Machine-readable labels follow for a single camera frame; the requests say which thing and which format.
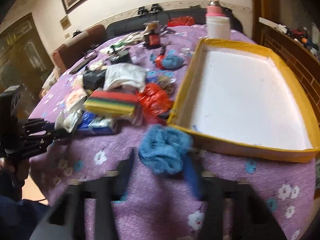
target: white foam board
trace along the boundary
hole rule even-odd
[[[206,50],[180,126],[250,145],[312,148],[292,92],[270,58],[227,48]]]

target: black pouch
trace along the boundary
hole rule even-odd
[[[104,85],[104,78],[106,70],[91,71],[87,67],[83,74],[83,87],[84,89],[96,90],[102,88]]]

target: black headboard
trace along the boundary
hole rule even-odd
[[[235,18],[232,14],[232,10],[229,8],[223,7],[224,14],[230,18],[231,29],[237,30],[243,33],[243,28],[241,22]],[[196,24],[205,24],[205,14],[206,8],[201,8],[200,6],[194,6],[186,9],[175,9],[158,12],[156,14],[144,14],[143,16],[136,16],[129,19],[117,21],[111,23],[107,27],[107,41],[121,36],[126,33],[137,32],[145,29],[143,25],[146,22],[150,21],[160,21],[160,25],[166,25],[168,21],[172,18],[177,18],[181,16],[192,16]]]

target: dark pants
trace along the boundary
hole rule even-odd
[[[0,239],[29,240],[49,206],[21,200],[21,189],[12,186],[10,176],[0,173]]]

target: blue towel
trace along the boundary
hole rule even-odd
[[[156,56],[152,53],[150,56],[150,61],[156,63]],[[161,64],[165,69],[176,69],[183,66],[184,59],[175,55],[167,55],[163,58]]]
[[[192,147],[192,137],[175,128],[151,126],[139,146],[139,158],[155,174],[177,174],[182,170],[182,157]]]

